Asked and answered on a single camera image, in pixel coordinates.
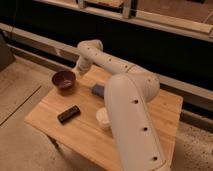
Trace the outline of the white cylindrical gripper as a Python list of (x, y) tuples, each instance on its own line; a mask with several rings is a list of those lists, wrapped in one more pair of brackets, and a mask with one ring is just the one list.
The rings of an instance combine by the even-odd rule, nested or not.
[(90, 63), (85, 59), (79, 59), (73, 69), (73, 72), (77, 79), (81, 79), (89, 70)]

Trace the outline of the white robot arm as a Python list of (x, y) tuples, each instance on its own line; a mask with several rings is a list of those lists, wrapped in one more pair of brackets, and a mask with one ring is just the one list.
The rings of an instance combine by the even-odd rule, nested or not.
[(147, 107), (159, 92), (158, 77), (105, 53), (99, 40), (82, 41), (77, 49), (78, 75), (86, 74), (93, 64), (111, 74), (104, 102), (123, 171), (171, 171)]

